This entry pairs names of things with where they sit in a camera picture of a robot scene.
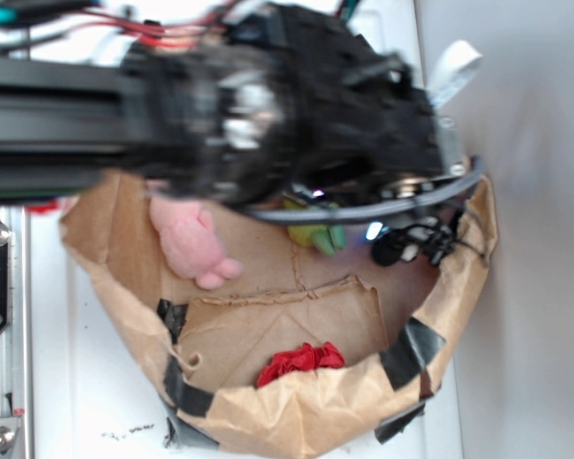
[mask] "small led light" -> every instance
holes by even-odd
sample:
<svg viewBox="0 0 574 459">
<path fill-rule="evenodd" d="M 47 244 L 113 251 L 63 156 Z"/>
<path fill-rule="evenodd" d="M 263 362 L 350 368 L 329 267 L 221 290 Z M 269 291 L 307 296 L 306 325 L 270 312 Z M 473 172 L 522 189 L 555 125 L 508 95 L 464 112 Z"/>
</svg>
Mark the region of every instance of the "small led light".
<svg viewBox="0 0 574 459">
<path fill-rule="evenodd" d="M 367 232 L 365 233 L 365 238 L 368 241 L 373 241 L 378 237 L 383 229 L 383 224 L 381 222 L 372 222 L 370 226 L 367 227 Z"/>
</svg>

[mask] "red wire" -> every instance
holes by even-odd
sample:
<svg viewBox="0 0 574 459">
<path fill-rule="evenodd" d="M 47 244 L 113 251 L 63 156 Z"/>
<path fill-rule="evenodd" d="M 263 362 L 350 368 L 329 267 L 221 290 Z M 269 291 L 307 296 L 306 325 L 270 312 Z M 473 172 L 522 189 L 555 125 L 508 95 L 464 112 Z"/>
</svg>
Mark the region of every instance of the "red wire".
<svg viewBox="0 0 574 459">
<path fill-rule="evenodd" d="M 151 36 L 146 35 L 140 36 L 139 41 L 144 45 L 150 46 L 152 48 L 172 48 L 180 50 L 190 50 L 191 48 L 194 48 L 196 45 L 194 41 L 177 43 L 172 41 L 158 40 L 157 38 L 153 38 Z"/>
<path fill-rule="evenodd" d="M 230 0 L 226 2 L 223 5 L 223 7 L 226 9 L 231 9 L 239 1 L 241 0 Z M 151 47 L 178 48 L 178 49 L 192 48 L 195 46 L 195 43 L 194 42 L 178 43 L 171 41 L 166 42 L 159 38 L 195 37 L 197 35 L 202 34 L 203 31 L 196 31 L 193 28 L 211 26 L 212 23 L 219 16 L 218 11 L 211 11 L 195 21 L 190 21 L 182 24 L 174 24 L 169 26 L 156 26 L 152 24 L 142 24 L 140 22 L 129 21 L 127 19 L 123 19 L 115 15 L 101 11 L 83 10 L 81 12 L 84 14 L 101 17 L 106 20 L 78 24 L 73 28 L 69 29 L 68 31 L 66 31 L 67 33 L 93 26 L 119 27 L 122 28 L 124 31 L 126 31 L 127 34 L 138 36 L 139 40 L 144 45 Z"/>
</svg>

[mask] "silver metal frame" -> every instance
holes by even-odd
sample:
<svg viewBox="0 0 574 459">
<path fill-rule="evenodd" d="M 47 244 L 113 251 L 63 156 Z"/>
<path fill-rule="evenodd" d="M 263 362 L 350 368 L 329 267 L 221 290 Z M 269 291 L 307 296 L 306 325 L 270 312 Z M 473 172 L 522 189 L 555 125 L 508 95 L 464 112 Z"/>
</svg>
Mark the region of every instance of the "silver metal frame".
<svg viewBox="0 0 574 459">
<path fill-rule="evenodd" d="M 30 219 L 23 208 L 13 207 L 0 208 L 0 220 L 10 230 L 9 326 L 0 335 L 0 427 L 15 434 L 8 454 L 0 457 L 33 459 Z"/>
</svg>

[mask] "brown paper bag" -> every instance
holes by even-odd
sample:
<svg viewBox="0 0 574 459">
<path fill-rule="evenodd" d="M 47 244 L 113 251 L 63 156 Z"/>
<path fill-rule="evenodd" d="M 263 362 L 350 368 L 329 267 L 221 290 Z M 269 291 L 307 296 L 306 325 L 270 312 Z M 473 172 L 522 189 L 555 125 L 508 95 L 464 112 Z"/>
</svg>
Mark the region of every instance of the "brown paper bag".
<svg viewBox="0 0 574 459">
<path fill-rule="evenodd" d="M 491 253 L 493 193 L 479 184 L 459 237 Z M 434 394 L 484 285 L 488 267 L 458 247 L 434 269 L 420 257 L 376 266 L 361 228 L 335 258 L 209 203 L 243 276 L 212 293 L 167 267 L 139 179 L 114 174 L 63 219 L 64 243 L 87 270 L 113 324 L 180 420 L 221 449 L 312 458 Z M 172 344 L 158 300 L 188 303 Z M 332 341 L 346 367 L 290 373 L 256 389 L 273 353 Z"/>
</svg>

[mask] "black tape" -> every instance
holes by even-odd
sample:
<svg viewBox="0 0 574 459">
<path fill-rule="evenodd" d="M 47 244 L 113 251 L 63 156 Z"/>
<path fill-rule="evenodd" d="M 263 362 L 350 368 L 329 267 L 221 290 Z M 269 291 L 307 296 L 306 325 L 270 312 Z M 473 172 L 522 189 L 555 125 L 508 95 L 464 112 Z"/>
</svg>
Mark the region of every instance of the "black tape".
<svg viewBox="0 0 574 459">
<path fill-rule="evenodd" d="M 183 372 L 179 362 L 170 357 L 164 378 L 164 386 L 168 397 L 176 406 L 191 416 L 203 418 L 212 404 L 214 394 L 198 389 L 183 381 Z"/>
<path fill-rule="evenodd" d="M 410 383 L 431 362 L 446 341 L 430 327 L 411 318 L 395 343 L 380 353 L 381 364 L 394 390 Z"/>
<path fill-rule="evenodd" d="M 206 433 L 192 427 L 178 417 L 176 410 L 171 408 L 163 399 L 162 403 L 168 414 L 168 434 L 166 436 L 166 447 L 172 444 L 188 446 L 193 448 L 204 448 L 219 450 L 219 444 Z"/>
<path fill-rule="evenodd" d="M 391 421 L 390 423 L 380 426 L 374 430 L 374 436 L 381 445 L 391 440 L 398 433 L 402 433 L 404 429 L 410 424 L 417 416 L 424 414 L 425 404 L 417 406 L 414 410 L 406 413 L 404 416 Z"/>
<path fill-rule="evenodd" d="M 164 321 L 164 325 L 170 332 L 172 344 L 176 344 L 179 341 L 181 330 L 183 330 L 187 322 L 185 319 L 187 313 L 187 304 L 173 306 L 167 299 L 160 299 L 157 305 L 157 314 Z"/>
</svg>

